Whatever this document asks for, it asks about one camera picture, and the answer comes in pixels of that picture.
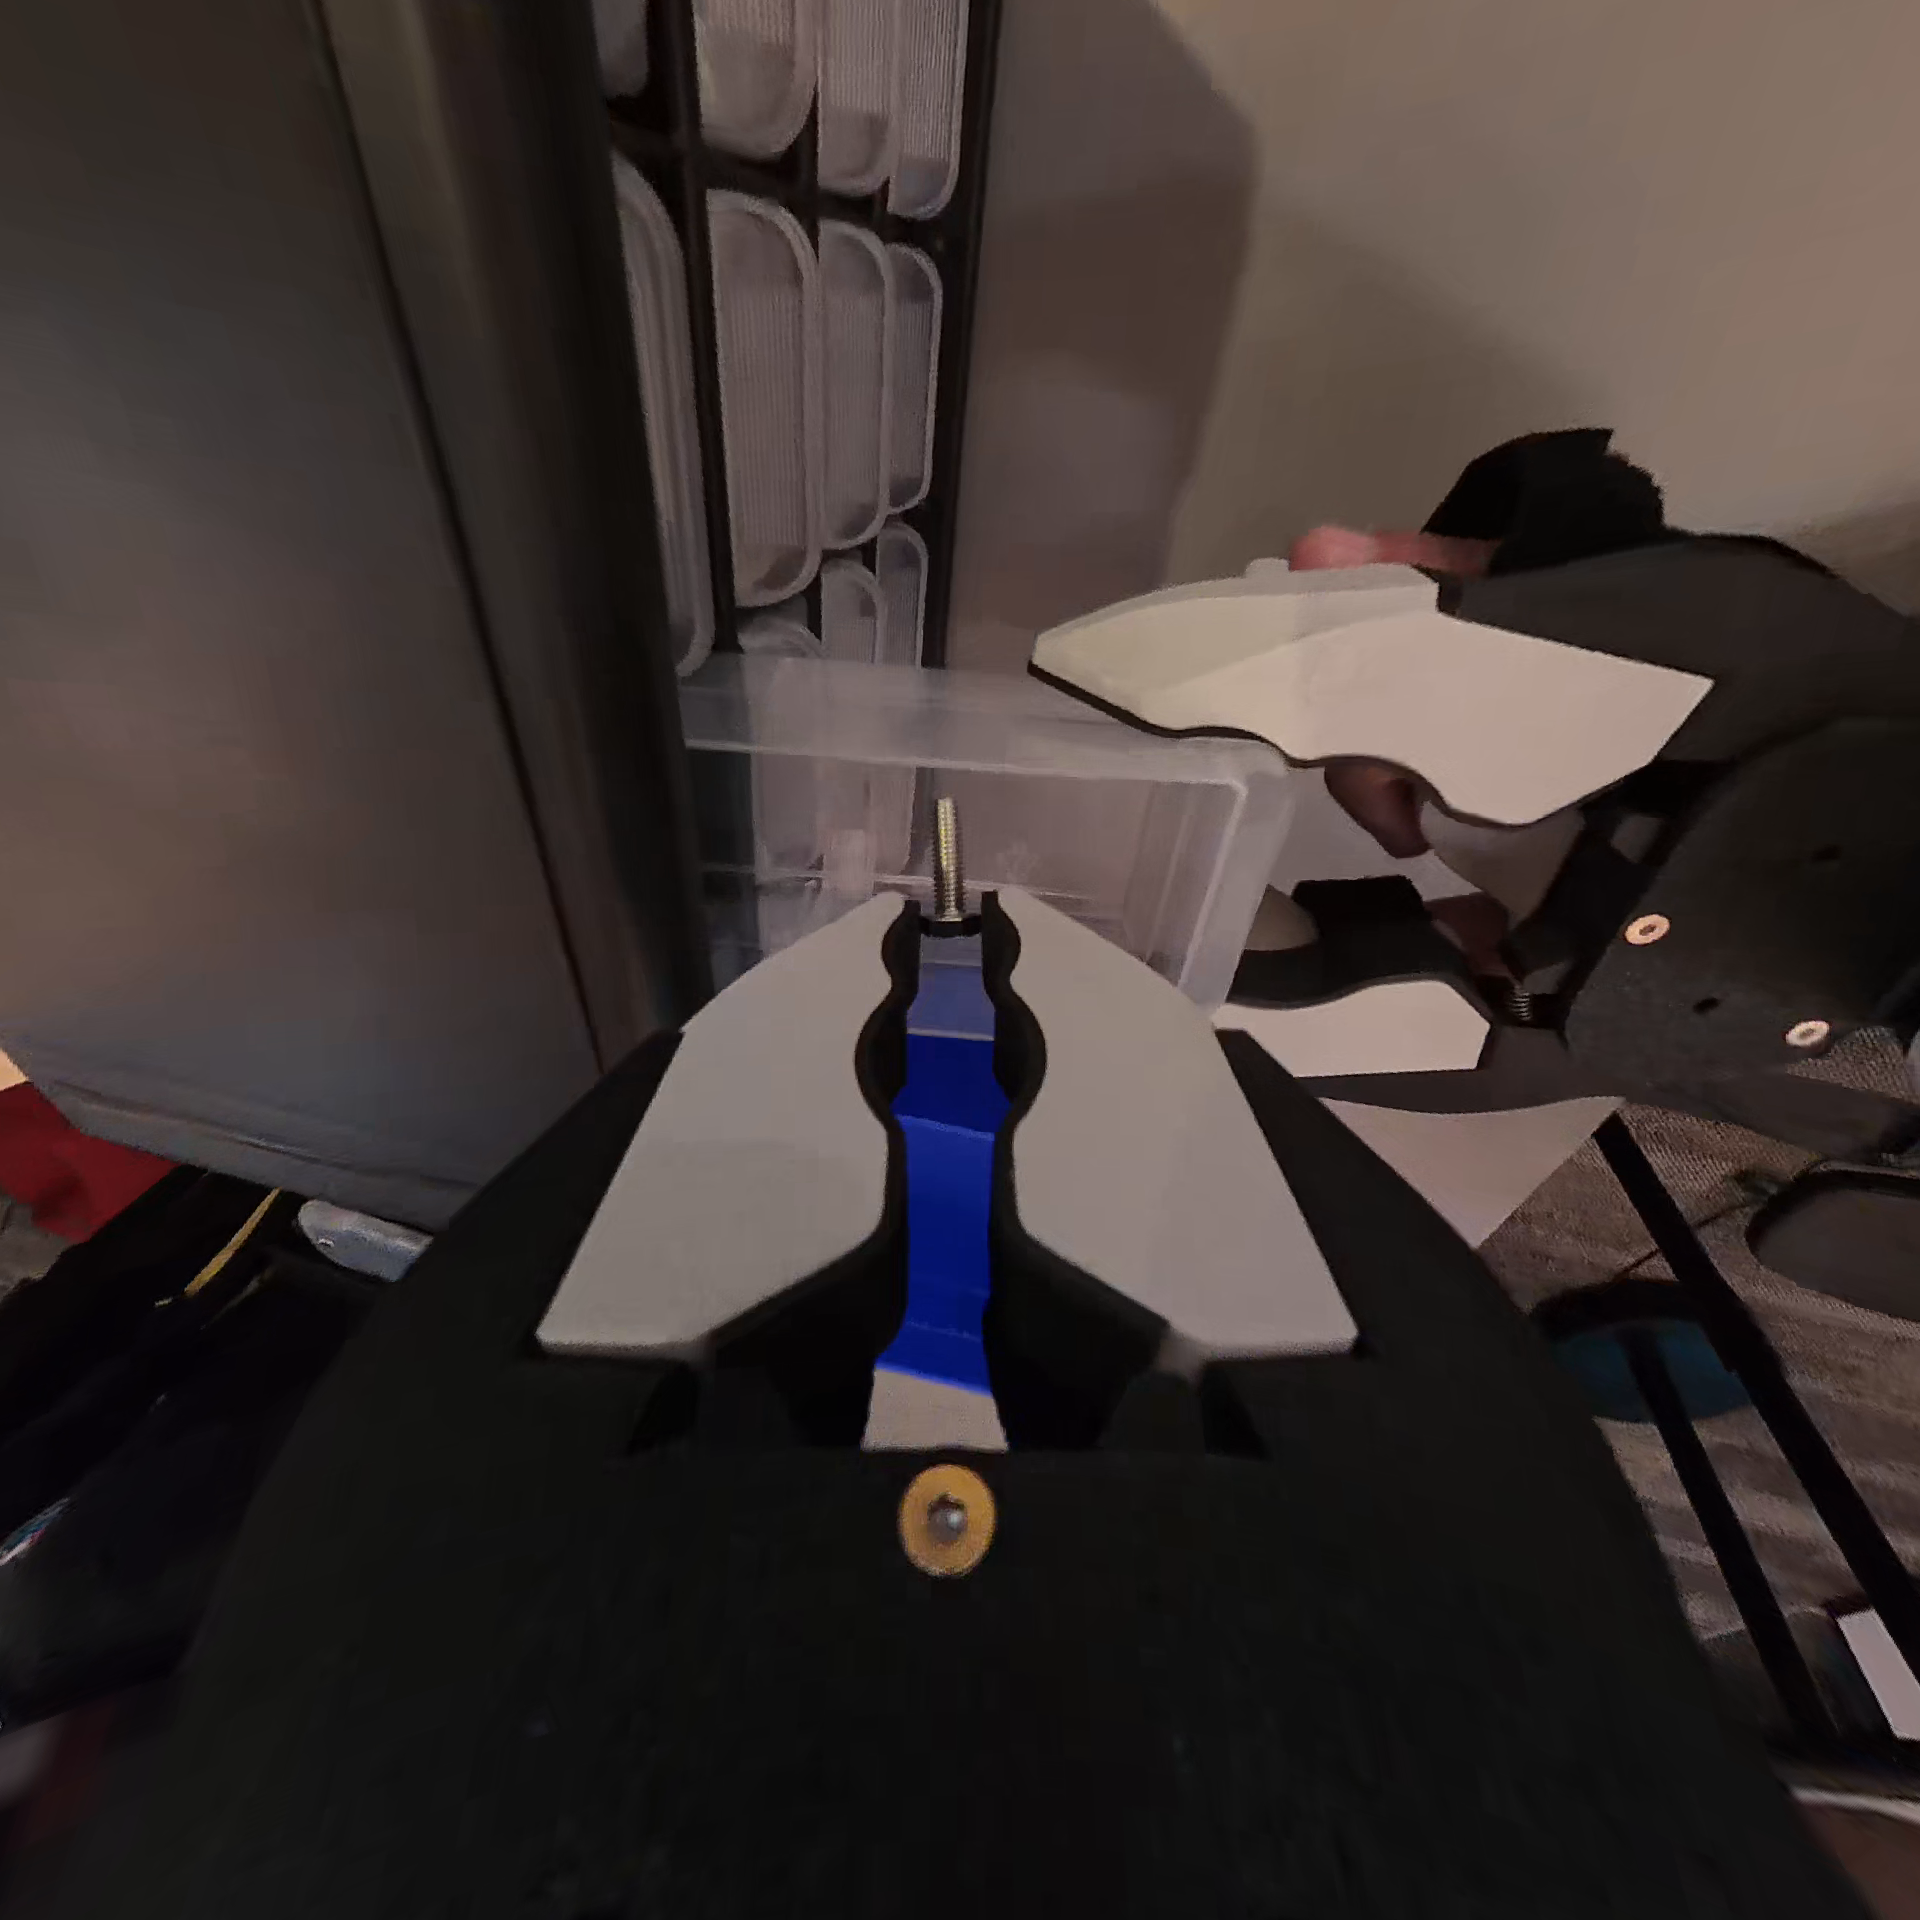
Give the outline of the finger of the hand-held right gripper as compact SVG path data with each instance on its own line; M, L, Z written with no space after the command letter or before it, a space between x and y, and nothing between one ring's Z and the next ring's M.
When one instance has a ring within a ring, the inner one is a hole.
M1379 761L1464 821L1535 825L1652 762L1715 680L1437 606L1403 563L1175 585L1039 634L1032 672L1165 735Z
M1293 1077L1372 1077L1467 1071L1493 1017L1471 983L1435 966L1368 975L1327 955L1247 955L1228 1029Z

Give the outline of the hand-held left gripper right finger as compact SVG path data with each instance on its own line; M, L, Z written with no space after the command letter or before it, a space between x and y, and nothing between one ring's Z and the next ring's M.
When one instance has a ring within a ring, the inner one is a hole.
M1020 1226L1153 1313L1175 1359L1351 1352L1354 1313L1210 1014L1028 891L994 902L1045 1047L1013 1130Z

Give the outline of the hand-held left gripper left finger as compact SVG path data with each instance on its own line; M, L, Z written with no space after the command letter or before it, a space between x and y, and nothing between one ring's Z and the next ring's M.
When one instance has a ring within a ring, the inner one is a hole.
M692 1359L896 1209L921 912L874 896L759 960L679 1033L537 1328L549 1352Z

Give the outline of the blue plastic bin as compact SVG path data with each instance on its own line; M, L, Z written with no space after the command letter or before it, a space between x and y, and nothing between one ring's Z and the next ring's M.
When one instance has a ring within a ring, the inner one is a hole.
M986 1393L984 1312L992 1288L994 1141L1008 1097L992 1065L994 1011L977 947L924 958L905 1017L896 1118L905 1150L905 1312L880 1363Z

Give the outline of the clear plastic drawer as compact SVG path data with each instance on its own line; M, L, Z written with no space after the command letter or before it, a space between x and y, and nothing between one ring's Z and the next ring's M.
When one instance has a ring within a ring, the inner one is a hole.
M931 906L952 800L967 909L1028 891L1213 1011L1296 809L1259 742L1155 735L1035 679L836 662L791 637L711 657L679 713L720 990L875 894Z

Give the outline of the black drawer cabinet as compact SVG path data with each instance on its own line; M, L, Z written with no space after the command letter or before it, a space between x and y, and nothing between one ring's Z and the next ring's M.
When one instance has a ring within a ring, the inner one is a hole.
M5 3L5 1053L440 1226L709 984L592 3Z

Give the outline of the set of clear cabinet drawers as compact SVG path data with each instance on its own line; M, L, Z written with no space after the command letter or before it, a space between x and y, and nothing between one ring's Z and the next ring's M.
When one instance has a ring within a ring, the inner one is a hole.
M1004 3L589 14L681 682L949 664Z

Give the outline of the person's right hand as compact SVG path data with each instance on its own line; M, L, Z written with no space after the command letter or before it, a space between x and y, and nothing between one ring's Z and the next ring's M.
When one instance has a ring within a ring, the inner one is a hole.
M1435 573L1484 573L1497 542L1434 533L1368 533L1351 526L1323 522L1300 535L1288 551L1292 570L1355 568L1364 563L1407 563ZM1329 767L1327 786L1357 827L1369 832L1384 853L1417 856L1431 849L1424 830L1424 791L1410 775L1386 762L1343 759ZM1513 978L1505 960L1508 915L1500 901L1474 894L1442 897L1429 906L1431 919L1467 955L1472 971L1484 978Z

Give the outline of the silver table corner fitting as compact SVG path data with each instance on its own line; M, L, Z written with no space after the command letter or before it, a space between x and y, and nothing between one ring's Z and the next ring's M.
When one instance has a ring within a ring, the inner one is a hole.
M322 1258L383 1282L403 1280L435 1241L427 1232L319 1198L301 1201L295 1223Z

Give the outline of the dark bag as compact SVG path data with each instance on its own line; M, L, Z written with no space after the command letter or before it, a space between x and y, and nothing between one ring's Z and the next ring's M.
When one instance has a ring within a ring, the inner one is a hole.
M170 1673L383 1280L301 1198L173 1167L2 1312L2 1728Z

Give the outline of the red cloth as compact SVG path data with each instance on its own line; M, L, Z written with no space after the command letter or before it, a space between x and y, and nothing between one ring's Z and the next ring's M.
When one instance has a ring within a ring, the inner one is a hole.
M173 1167L84 1133L29 1082L2 1090L2 1194L27 1209L42 1232L84 1241Z

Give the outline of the black table frame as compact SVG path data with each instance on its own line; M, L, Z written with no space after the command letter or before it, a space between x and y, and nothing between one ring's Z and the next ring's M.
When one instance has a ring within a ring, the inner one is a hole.
M1841 1560L1857 1574L1860 1595L1887 1624L1901 1666L1916 1675L1917 1597L1905 1559L1793 1390L1761 1321L1722 1274L1625 1120L1607 1118L1595 1130L1595 1145L1679 1286L1681 1305L1650 1313L1664 1321L1692 1321L1703 1330L1722 1368L1739 1379L1748 1406L1761 1414L1784 1463L1837 1547ZM1916 1739L1887 1731L1850 1742L1843 1731L1761 1553L1696 1432L1695 1409L1673 1379L1663 1339L1648 1330L1643 1317L1632 1317L1617 1331L1617 1343L1650 1424L1663 1434L1745 1633L1788 1715L1796 1753L1827 1763L1857 1753L1860 1763L1898 1774L1913 1785Z

